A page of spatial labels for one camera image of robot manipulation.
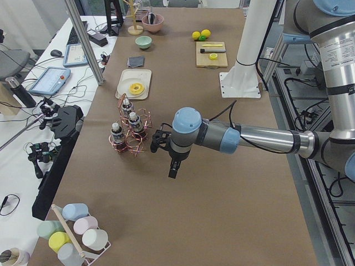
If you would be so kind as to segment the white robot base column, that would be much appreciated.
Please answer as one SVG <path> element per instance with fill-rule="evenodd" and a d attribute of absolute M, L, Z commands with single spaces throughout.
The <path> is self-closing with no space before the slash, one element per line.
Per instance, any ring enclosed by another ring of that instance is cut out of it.
<path fill-rule="evenodd" d="M 257 59 L 276 8 L 277 2 L 272 0 L 250 2 L 236 63 L 229 72 L 221 74 L 220 89 L 223 98 L 261 97 L 256 71 Z"/>

